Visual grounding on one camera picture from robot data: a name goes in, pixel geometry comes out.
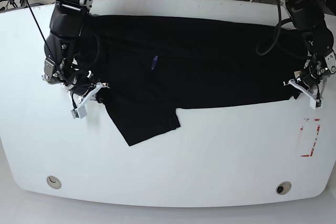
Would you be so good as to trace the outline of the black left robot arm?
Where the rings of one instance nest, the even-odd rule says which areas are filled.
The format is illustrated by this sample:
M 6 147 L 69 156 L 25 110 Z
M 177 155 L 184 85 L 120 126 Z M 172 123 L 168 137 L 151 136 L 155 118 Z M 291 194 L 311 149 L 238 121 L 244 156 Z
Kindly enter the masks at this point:
M 308 87 L 335 73 L 334 35 L 327 27 L 320 0 L 276 0 L 282 5 L 310 52 L 309 62 L 301 70 L 299 81 Z M 335 9 L 330 0 L 324 0 Z

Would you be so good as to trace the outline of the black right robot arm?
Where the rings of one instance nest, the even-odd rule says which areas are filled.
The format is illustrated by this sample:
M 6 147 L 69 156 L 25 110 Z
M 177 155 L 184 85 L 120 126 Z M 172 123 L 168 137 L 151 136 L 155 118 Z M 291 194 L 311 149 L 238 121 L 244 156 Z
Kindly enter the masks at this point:
M 96 81 L 88 76 L 97 59 L 88 63 L 78 59 L 79 38 L 89 17 L 93 0 L 56 0 L 51 16 L 50 33 L 44 45 L 43 79 L 48 84 L 62 84 L 71 94 L 85 95 Z

